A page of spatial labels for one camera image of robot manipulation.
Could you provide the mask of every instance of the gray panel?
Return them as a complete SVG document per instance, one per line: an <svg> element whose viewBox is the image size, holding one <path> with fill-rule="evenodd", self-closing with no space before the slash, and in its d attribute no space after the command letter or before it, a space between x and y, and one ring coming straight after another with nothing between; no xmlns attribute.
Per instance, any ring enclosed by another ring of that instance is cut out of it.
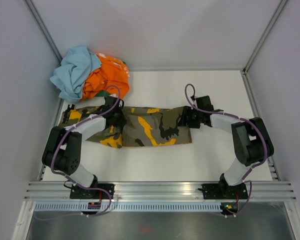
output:
<svg viewBox="0 0 300 240"><path fill-rule="evenodd" d="M133 70L242 69L280 0L33 0L61 55L87 45Z"/></svg>
<svg viewBox="0 0 300 240"><path fill-rule="evenodd" d="M0 0L0 240L13 234L24 192L37 178L57 107L58 66L22 0Z"/></svg>
<svg viewBox="0 0 300 240"><path fill-rule="evenodd" d="M289 1L248 72L282 180L300 204L300 0Z"/></svg>
<svg viewBox="0 0 300 240"><path fill-rule="evenodd" d="M48 218L65 212L37 212ZM212 213L111 212L86 218L32 220L29 240L293 240L285 207L251 203L237 218Z"/></svg>

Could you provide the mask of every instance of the white wall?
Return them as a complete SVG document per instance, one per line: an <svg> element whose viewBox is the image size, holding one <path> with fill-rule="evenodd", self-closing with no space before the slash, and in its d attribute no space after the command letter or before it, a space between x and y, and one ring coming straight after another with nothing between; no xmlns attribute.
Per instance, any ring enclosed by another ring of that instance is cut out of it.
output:
<svg viewBox="0 0 300 240"><path fill-rule="evenodd" d="M131 70L242 69L280 0L33 0L59 51Z"/></svg>
<svg viewBox="0 0 300 240"><path fill-rule="evenodd" d="M288 3L249 76L276 165L300 204L300 0Z"/></svg>
<svg viewBox="0 0 300 240"><path fill-rule="evenodd" d="M22 0L0 0L0 240L11 238L38 175L58 94L58 66Z"/></svg>

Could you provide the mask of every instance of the camouflage pants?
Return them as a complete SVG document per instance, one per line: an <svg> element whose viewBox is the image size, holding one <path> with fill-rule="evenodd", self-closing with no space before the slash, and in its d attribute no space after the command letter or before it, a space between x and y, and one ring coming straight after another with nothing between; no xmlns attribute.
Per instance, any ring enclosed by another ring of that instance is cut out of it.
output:
<svg viewBox="0 0 300 240"><path fill-rule="evenodd" d="M87 106L62 113L60 127L78 123L96 111L98 106ZM88 141L122 147L166 146L192 142L190 129L178 126L183 107L173 109L124 106L127 123L121 127L110 126L91 136Z"/></svg>

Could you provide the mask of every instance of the folded garment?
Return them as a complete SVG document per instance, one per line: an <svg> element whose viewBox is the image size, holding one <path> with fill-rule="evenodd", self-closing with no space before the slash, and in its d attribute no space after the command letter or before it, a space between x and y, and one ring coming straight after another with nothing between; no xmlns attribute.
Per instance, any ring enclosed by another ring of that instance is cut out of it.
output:
<svg viewBox="0 0 300 240"><path fill-rule="evenodd" d="M68 109L63 112L60 127L76 124L94 113L98 106ZM110 126L88 138L113 148L167 146L192 142L188 126L178 126L184 107L160 109L153 107L124 106L124 127Z"/></svg>
<svg viewBox="0 0 300 240"><path fill-rule="evenodd" d="M76 46L68 51L50 81L61 90L59 98L77 103L83 97L83 88L89 74L100 66L101 62L94 52L88 51L85 46Z"/></svg>
<svg viewBox="0 0 300 240"><path fill-rule="evenodd" d="M94 70L83 87L83 95L81 101L85 99L92 99L95 95L110 85L116 85L120 89L122 99L129 91L129 69L119 59L111 56L104 55L102 53L96 53L99 57L102 65L100 68ZM109 87L107 92L110 94L118 94L118 90L115 87Z"/></svg>

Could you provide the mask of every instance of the gray floor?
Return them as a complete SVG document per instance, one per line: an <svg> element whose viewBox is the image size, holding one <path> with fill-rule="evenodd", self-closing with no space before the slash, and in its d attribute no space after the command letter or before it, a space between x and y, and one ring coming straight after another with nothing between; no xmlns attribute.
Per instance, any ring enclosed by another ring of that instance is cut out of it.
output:
<svg viewBox="0 0 300 240"><path fill-rule="evenodd" d="M37 212L49 218L66 212ZM110 212L32 220L28 240L291 240L283 205L250 203L236 218L199 212Z"/></svg>

